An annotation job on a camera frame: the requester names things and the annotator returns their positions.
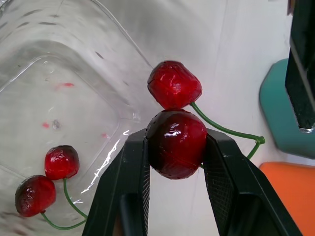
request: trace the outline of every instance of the cherry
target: cherry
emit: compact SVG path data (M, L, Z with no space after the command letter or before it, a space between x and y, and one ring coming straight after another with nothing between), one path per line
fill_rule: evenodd
M192 113L164 110L146 129L149 163L169 179L188 178L202 163L206 136L205 125Z
M15 207L23 217L44 213L56 200L54 183L46 176L32 176L18 187Z
M150 74L148 89L164 108L183 108L201 96L199 80L177 61L164 61Z
M51 180L70 178L78 173L80 162L77 151L68 145L50 149L45 158L45 173Z

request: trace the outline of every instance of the transparent plastic bin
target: transparent plastic bin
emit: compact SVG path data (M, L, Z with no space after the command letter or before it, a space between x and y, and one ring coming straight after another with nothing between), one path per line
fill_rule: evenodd
M0 235L80 235L16 212L16 188L44 175L46 152L71 145L80 170L69 194L89 213L98 177L128 134L146 126L158 106L146 89L152 68L90 0L9 0L0 9ZM56 181L47 216L59 226L82 221Z
M212 88L238 2L0 0L0 235L80 236L84 225L58 231L41 215L19 217L18 185L44 175L50 148L72 145L81 166L68 191L88 214L98 179L128 134L162 110L146 88L152 67L182 61L204 91ZM206 92L201 99L207 100ZM205 213L211 211L205 186L196 185L202 172L176 183L151 175L149 236L205 235L200 224L211 220L215 227ZM79 223L61 181L55 184L57 200L46 215L59 226ZM200 189L202 196L195 194ZM207 206L196 204L201 198Z

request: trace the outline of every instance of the cherry stem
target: cherry stem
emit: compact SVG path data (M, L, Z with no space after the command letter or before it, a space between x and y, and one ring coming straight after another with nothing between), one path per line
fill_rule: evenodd
M190 105L197 112L197 114L200 115L201 118L203 118L207 123L212 125L214 128L216 128L216 129L218 129L220 131L223 131L225 133L234 135L234 136L255 140L256 141L256 145L251 150L251 152L248 154L248 156L247 156L248 159L251 159L252 156L257 151L257 149L259 148L259 146L266 142L265 138L263 136L256 136L256 135L253 135L253 134L241 133L241 132L237 132L237 131L234 131L234 130L230 130L230 129L224 128L221 125L219 125L219 124L215 123L214 121L210 120L205 114L203 114L202 111L198 108L198 106L194 102L192 102Z
M54 227L54 228L57 229L57 230L72 230L72 229L74 229L74 228L76 228L76 227L79 227L80 225L83 225L83 224L87 221L86 219L84 219L84 221L81 221L80 223L78 223L78 224L76 224L76 225L69 226L69 227L60 227L60 226L58 226L58 225L55 225L53 222L51 222L51 221L47 218L47 216L45 215L45 213L42 213L41 215L44 217L44 219L47 221L48 224L50 224L52 227Z
M69 197L69 194L68 194L68 191L67 191L67 179L64 178L63 179L63 191L64 191L64 195L65 195L65 198L67 198L67 201L69 202L69 204L72 206L72 208L77 212L79 213L80 215L82 215L84 217L84 219L86 220L88 218L88 216L86 214L84 214L82 211L80 211L79 208L77 208L73 202L71 201L70 197Z

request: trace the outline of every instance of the plastic cherry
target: plastic cherry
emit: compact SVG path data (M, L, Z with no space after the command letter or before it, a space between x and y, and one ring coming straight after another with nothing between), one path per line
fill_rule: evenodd
M164 108L183 108L201 96L199 80L177 61L164 61L150 74L148 89Z
M188 178L202 163L206 136L205 125L192 113L164 110L146 129L149 163L169 179Z
M70 178L78 173L80 162L77 151L68 145L50 149L45 158L45 173L51 180Z
M23 217L44 213L56 200L54 183L46 176L32 176L18 187L15 207Z

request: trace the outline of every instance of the red stain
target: red stain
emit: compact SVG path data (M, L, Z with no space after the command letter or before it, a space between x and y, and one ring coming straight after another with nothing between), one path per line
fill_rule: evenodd
M43 126L44 128L46 128L46 129L48 129L50 125L49 125L47 122L44 122L44 123L42 124L42 126Z
M55 87L55 90L59 90L60 87L68 87L68 88L71 88L71 87L74 87L74 84L73 83L59 83L57 84L57 86Z
M63 86L65 86L65 87L73 87L74 84L73 83L63 83Z

